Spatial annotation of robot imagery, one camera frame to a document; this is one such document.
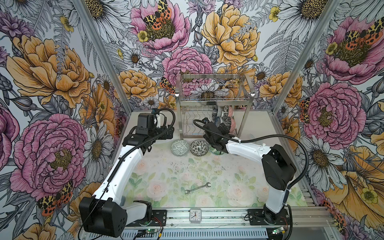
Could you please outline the right aluminium corner post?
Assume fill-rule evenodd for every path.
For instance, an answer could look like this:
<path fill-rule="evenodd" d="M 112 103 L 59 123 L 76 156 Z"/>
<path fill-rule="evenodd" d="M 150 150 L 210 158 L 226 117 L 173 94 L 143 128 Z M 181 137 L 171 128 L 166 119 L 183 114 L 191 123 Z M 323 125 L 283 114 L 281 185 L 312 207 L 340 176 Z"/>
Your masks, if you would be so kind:
<path fill-rule="evenodd" d="M 331 18 L 333 17 L 334 13 L 336 12 L 339 4 L 341 1 L 334 0 L 334 1 L 328 1 L 323 13 L 320 16 L 319 21 L 315 24 L 314 31 L 312 34 L 309 35 L 309 38 L 307 40 L 307 43 L 305 44 L 303 50 L 301 51 L 299 58 L 297 62 L 295 63 L 290 76 L 282 88 L 281 93 L 279 94 L 276 102 L 273 105 L 272 108 L 272 114 L 277 114 L 278 109 L 281 107 L 285 99 L 287 98 L 288 94 L 290 93 L 291 88 L 293 87 L 294 83 L 296 82 L 302 67 L 304 66 L 306 60 L 311 54 L 311 50 L 315 47 L 316 43 L 320 39 L 322 33 L 325 31 L 325 29 L 329 26 L 329 23 L 331 21 Z"/>

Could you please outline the green geometric pattern bowl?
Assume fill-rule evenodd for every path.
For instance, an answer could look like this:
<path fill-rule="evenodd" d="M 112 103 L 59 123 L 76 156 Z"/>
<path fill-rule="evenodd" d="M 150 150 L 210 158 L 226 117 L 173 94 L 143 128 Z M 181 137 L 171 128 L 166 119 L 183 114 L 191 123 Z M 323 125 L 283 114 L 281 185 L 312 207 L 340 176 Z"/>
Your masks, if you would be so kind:
<path fill-rule="evenodd" d="M 185 140 L 176 140 L 171 144 L 171 152 L 175 156 L 184 156 L 189 152 L 189 150 L 190 145 Z"/>

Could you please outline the dark blue petal bowl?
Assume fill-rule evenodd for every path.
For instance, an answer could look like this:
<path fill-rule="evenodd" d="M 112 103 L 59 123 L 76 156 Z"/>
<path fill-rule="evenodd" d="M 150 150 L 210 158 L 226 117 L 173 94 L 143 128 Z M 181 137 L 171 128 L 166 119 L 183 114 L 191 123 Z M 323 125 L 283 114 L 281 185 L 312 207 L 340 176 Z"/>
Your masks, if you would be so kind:
<path fill-rule="evenodd" d="M 223 114 L 223 109 L 221 106 L 214 106 L 212 112 L 212 120 L 215 120 L 217 117 L 221 118 Z"/>

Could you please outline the left aluminium corner post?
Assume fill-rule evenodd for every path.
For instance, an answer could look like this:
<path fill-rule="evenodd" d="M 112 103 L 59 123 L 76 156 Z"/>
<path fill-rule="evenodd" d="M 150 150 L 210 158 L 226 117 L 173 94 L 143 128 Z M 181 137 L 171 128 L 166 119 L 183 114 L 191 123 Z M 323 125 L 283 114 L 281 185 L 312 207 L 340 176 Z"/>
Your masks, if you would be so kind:
<path fill-rule="evenodd" d="M 118 78 L 118 74 L 115 71 L 114 65 L 111 62 L 111 59 L 108 55 L 108 52 L 105 48 L 105 45 L 103 43 L 103 39 L 101 38 L 100 34 L 98 33 L 98 27 L 96 24 L 94 24 L 94 21 L 92 19 L 92 16 L 88 10 L 88 7 L 85 3 L 85 1 L 74 1 L 75 9 L 77 10 L 78 14 L 80 15 L 80 19 L 84 25 L 84 27 L 87 30 L 87 34 L 90 37 L 90 40 L 92 41 L 96 51 L 98 52 L 98 55 L 103 63 L 103 66 L 105 67 L 107 74 L 109 75 L 111 82 L 115 86 L 115 89 L 117 91 L 117 94 L 122 102 L 122 105 L 128 114 L 128 116 L 132 113 L 132 108 L 129 103 L 129 100 L 126 96 L 126 93 L 122 87 L 122 84 Z"/>

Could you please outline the aluminium front rail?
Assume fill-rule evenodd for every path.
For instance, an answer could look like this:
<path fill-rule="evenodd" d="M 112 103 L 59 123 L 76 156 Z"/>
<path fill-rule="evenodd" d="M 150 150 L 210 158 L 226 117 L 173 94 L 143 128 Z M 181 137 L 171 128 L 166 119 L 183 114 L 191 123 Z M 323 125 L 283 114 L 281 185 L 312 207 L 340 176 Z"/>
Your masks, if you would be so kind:
<path fill-rule="evenodd" d="M 277 228 L 277 226 L 251 226 L 246 220 L 248 209 L 262 208 L 201 208 L 202 221 L 200 224 L 191 224 L 189 221 L 190 208 L 155 208 L 153 210 L 167 210 L 167 223 L 165 229 L 216 229 L 216 228 Z M 328 210 L 325 207 L 292 207 L 290 214 L 293 227 L 298 228 L 319 228 L 334 227 Z M 127 227 L 131 224 L 125 223 L 126 228 L 145 228 L 145 227 Z"/>

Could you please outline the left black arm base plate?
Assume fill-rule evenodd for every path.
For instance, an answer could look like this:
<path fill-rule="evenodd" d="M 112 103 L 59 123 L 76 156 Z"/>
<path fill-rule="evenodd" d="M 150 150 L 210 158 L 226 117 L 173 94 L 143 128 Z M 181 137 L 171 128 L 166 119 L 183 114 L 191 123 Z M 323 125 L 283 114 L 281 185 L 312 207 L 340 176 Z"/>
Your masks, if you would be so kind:
<path fill-rule="evenodd" d="M 167 210 L 153 210 L 152 217 L 149 221 L 138 220 L 127 227 L 165 227 L 167 223 Z"/>

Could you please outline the aluminium corner post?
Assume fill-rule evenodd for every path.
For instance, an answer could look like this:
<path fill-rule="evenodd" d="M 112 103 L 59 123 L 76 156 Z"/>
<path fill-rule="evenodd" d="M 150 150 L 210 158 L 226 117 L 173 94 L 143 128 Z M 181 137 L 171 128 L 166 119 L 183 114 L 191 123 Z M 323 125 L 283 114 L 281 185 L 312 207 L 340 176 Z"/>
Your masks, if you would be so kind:
<path fill-rule="evenodd" d="M 84 27 L 87 30 L 87 34 L 90 37 L 90 40 L 92 41 L 96 51 L 98 52 L 98 55 L 103 63 L 103 66 L 105 67 L 107 74 L 109 75 L 111 82 L 115 86 L 115 89 L 117 91 L 117 94 L 122 102 L 122 105 L 128 114 L 128 116 L 132 113 L 132 108 L 129 103 L 129 100 L 126 96 L 126 93 L 122 87 L 122 84 L 118 78 L 118 74 L 115 71 L 114 65 L 111 62 L 111 59 L 108 55 L 108 52 L 105 48 L 105 45 L 103 43 L 103 39 L 101 38 L 100 34 L 98 33 L 98 27 L 96 24 L 94 24 L 94 21 L 92 19 L 92 16 L 88 10 L 88 7 L 85 3 L 85 1 L 74 1 L 75 9 L 77 10 L 78 14 L 80 15 L 80 19 L 84 25 Z"/>
<path fill-rule="evenodd" d="M 304 66 L 306 60 L 311 54 L 311 50 L 315 47 L 316 43 L 320 39 L 322 33 L 325 31 L 325 29 L 329 26 L 329 23 L 331 21 L 331 18 L 333 17 L 334 13 L 336 12 L 339 4 L 341 1 L 334 0 L 334 1 L 328 1 L 323 13 L 320 16 L 319 21 L 315 24 L 314 31 L 312 34 L 309 35 L 309 38 L 307 40 L 307 43 L 305 44 L 303 50 L 301 51 L 299 58 L 297 62 L 295 63 L 290 76 L 282 88 L 281 93 L 279 94 L 276 102 L 273 105 L 272 108 L 272 114 L 277 114 L 278 109 L 281 107 L 285 99 L 287 98 L 288 94 L 290 93 L 291 88 L 293 87 L 294 83 L 296 82 L 302 67 Z"/>

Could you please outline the small white square clock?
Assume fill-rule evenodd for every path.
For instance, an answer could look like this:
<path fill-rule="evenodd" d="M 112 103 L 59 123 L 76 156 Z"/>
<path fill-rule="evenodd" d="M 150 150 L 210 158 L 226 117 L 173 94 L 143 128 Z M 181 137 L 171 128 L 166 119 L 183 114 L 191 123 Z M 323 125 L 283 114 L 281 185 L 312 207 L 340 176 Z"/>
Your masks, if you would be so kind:
<path fill-rule="evenodd" d="M 189 221 L 191 224 L 200 224 L 202 221 L 202 209 L 192 208 L 189 211 Z"/>

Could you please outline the silver combination wrench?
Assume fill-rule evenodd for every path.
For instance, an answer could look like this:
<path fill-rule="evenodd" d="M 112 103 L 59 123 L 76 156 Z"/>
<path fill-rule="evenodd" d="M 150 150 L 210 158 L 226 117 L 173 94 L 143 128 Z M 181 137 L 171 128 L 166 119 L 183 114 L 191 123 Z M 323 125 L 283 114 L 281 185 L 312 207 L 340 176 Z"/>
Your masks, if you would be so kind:
<path fill-rule="evenodd" d="M 211 183 L 207 182 L 206 184 L 202 185 L 202 186 L 199 186 L 199 187 L 196 187 L 196 188 L 193 188 L 193 189 L 190 189 L 190 190 L 185 190 L 185 195 L 189 195 L 193 192 L 196 192 L 196 191 L 199 191 L 199 190 L 202 190 L 202 189 L 209 189 L 211 188 Z"/>

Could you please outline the black floral pattern bowl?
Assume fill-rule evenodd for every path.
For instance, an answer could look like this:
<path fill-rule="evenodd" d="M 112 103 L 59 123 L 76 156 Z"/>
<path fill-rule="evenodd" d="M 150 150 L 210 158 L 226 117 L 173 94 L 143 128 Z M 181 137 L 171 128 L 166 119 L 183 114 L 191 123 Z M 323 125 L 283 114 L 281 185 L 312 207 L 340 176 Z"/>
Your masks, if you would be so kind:
<path fill-rule="evenodd" d="M 190 145 L 190 152 L 197 157 L 204 156 L 209 151 L 209 145 L 206 141 L 195 140 Z"/>

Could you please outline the green circuit board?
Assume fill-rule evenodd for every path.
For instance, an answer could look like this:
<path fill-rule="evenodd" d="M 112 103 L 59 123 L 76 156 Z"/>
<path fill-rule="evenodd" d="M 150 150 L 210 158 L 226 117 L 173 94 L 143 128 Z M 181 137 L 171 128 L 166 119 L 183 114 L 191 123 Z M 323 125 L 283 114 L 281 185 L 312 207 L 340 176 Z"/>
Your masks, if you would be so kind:
<path fill-rule="evenodd" d="M 152 237 L 160 237 L 163 233 L 161 229 L 145 229 L 139 230 L 137 233 L 137 237 L 143 238 L 152 238 Z"/>

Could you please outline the blue white floral bowl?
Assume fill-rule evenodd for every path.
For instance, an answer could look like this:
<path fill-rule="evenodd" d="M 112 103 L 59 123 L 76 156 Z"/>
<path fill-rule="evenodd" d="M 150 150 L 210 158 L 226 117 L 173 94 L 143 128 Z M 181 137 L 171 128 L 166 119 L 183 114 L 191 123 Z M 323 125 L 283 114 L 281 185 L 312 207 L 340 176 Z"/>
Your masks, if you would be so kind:
<path fill-rule="evenodd" d="M 215 123 L 215 125 L 216 125 L 217 127 L 219 127 L 219 126 L 221 125 L 221 123 L 223 122 L 223 120 L 222 120 L 221 117 L 215 117 L 215 118 L 213 119 L 213 122 Z"/>

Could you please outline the green leaf pattern bowl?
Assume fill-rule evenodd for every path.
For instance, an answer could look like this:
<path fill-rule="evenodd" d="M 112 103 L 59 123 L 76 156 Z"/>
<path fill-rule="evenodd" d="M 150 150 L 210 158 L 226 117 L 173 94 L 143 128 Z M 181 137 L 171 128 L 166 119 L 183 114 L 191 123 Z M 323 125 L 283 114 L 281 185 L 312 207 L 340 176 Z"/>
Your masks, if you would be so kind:
<path fill-rule="evenodd" d="M 213 147 L 210 147 L 210 152 L 211 152 L 212 154 L 214 154 L 214 155 L 217 155 L 217 156 L 220 156 L 220 155 L 225 154 L 225 152 L 223 152 L 223 151 L 219 151 L 219 150 L 217 150 L 217 149 L 215 149 L 215 148 L 213 148 Z"/>

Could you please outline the pink rimmed patterned bowl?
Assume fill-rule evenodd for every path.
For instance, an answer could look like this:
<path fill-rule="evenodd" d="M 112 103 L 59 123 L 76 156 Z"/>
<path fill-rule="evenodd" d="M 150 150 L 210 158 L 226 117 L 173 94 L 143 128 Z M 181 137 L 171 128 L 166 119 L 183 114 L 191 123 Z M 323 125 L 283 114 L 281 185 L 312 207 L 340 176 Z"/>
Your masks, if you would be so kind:
<path fill-rule="evenodd" d="M 232 106 L 228 106 L 228 117 L 229 118 L 232 118 L 233 117 L 233 115 L 234 115 L 234 109 L 233 109 L 233 107 Z"/>

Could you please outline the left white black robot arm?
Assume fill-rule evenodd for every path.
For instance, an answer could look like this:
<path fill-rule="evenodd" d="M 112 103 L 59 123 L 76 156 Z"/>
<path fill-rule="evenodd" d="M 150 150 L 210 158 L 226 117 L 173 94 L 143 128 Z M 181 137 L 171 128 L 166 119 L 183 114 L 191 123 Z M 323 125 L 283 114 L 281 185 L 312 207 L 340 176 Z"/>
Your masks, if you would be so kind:
<path fill-rule="evenodd" d="M 148 223 L 153 218 L 150 202 L 136 200 L 125 207 L 123 191 L 134 169 L 156 140 L 173 137 L 174 127 L 136 126 L 124 138 L 118 160 L 100 187 L 91 197 L 84 197 L 79 204 L 81 230 L 98 236 L 120 237 L 131 223 Z"/>

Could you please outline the silver metal dish rack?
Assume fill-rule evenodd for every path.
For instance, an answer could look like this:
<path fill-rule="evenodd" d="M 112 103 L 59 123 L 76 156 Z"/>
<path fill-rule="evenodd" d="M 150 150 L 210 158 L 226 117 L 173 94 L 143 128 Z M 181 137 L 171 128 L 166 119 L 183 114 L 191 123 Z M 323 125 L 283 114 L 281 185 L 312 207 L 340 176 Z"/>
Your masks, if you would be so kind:
<path fill-rule="evenodd" d="M 214 106 L 221 106 L 221 118 L 228 117 L 228 106 L 234 109 L 236 132 L 240 136 L 256 93 L 250 71 L 239 74 L 177 74 L 176 104 L 181 139 L 202 138 L 204 132 L 193 124 L 194 119 L 212 120 Z"/>

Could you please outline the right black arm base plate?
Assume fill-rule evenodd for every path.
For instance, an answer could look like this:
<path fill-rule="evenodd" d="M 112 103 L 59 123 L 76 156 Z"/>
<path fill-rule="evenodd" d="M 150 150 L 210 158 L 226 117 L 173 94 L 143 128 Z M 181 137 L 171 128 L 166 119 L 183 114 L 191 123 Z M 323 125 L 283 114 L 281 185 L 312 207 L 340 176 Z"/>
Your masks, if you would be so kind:
<path fill-rule="evenodd" d="M 288 226 L 291 217 L 286 209 L 282 209 L 278 214 L 264 209 L 248 209 L 246 220 L 251 226 Z"/>

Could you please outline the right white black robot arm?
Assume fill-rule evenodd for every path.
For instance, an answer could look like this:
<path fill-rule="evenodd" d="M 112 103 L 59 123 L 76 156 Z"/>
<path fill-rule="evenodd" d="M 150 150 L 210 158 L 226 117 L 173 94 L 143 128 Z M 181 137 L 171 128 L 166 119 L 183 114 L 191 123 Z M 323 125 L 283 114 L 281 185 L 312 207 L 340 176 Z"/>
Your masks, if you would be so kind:
<path fill-rule="evenodd" d="M 264 213 L 273 215 L 281 213 L 287 203 L 289 184 L 293 182 L 297 168 L 282 146 L 275 144 L 269 147 L 255 144 L 264 139 L 279 138 L 280 135 L 268 135 L 256 140 L 243 141 L 230 135 L 224 124 L 218 127 L 207 118 L 194 120 L 194 125 L 204 131 L 204 139 L 214 149 L 262 164 L 265 179 L 270 186 Z"/>

